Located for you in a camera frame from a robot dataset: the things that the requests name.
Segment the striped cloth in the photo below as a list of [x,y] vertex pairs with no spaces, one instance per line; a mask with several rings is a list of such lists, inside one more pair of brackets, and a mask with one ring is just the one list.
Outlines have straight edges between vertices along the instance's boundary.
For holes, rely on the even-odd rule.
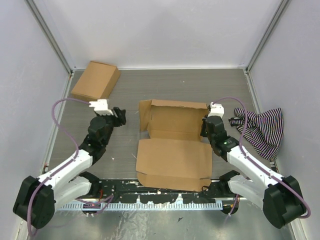
[[[237,117],[230,118],[229,122],[231,126],[236,126],[236,129],[242,133],[245,124],[245,111],[242,108],[236,108],[234,114]],[[284,119],[281,108],[261,114],[248,111],[247,115],[247,129],[243,136],[253,145],[261,157],[273,162],[277,157],[284,136]]]

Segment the metal beam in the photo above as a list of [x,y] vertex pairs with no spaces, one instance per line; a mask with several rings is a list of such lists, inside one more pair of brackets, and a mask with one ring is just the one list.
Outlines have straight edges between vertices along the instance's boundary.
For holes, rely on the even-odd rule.
[[57,41],[55,40],[52,32],[50,31],[46,21],[44,20],[43,16],[41,15],[37,5],[35,4],[34,0],[24,0],[27,6],[29,7],[30,11],[32,12],[34,18],[38,22],[40,28],[42,29],[44,35],[48,39],[50,45],[52,46],[53,50],[57,54],[58,58],[60,59],[61,63],[65,67],[66,71],[71,74],[72,69],[69,66],[63,52],[61,51],[60,47],[58,46]]
[[254,51],[254,54],[248,64],[248,67],[245,69],[248,73],[254,66],[258,56],[260,55],[262,49],[266,45],[266,42],[268,41],[269,37],[271,36],[272,32],[274,31],[277,23],[279,22],[280,17],[283,15],[285,12],[288,4],[291,2],[291,0],[281,0],[281,3],[279,4],[276,12],[274,13],[271,22],[269,23],[261,41],[259,42],[257,48]]

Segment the brown box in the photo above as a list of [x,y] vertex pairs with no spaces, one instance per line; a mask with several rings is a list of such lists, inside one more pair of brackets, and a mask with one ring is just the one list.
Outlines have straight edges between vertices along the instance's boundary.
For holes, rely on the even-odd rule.
[[212,175],[212,148],[201,142],[205,103],[170,100],[139,102],[140,131],[150,139],[138,145],[136,171],[146,187],[201,191]]
[[114,65],[91,61],[71,91],[74,98],[84,101],[108,99],[121,72]]

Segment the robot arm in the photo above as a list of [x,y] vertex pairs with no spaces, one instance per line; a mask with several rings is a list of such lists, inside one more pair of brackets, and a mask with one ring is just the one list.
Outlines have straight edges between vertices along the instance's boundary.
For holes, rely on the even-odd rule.
[[31,224],[36,229],[48,224],[55,211],[64,204],[80,196],[95,196],[101,188],[98,177],[83,171],[95,164],[106,152],[114,127],[126,124],[126,110],[118,107],[109,109],[106,99],[90,102],[90,107],[94,107],[96,117],[90,122],[88,134],[79,146],[77,157],[74,158],[74,153],[49,172],[37,178],[28,176],[21,184],[13,212],[27,220],[31,195],[40,183],[50,178],[37,192],[33,201]]
[[217,156],[240,169],[249,179],[240,175],[239,172],[231,171],[221,176],[220,180],[227,182],[230,192],[243,196],[261,208],[266,218],[276,228],[280,229],[303,215],[306,207],[302,202],[270,175],[282,180],[302,196],[298,181],[292,176],[283,177],[267,168],[242,147],[244,155],[239,142],[227,135],[222,120],[223,114],[222,105],[212,102],[208,115],[202,119],[201,136],[208,138]]

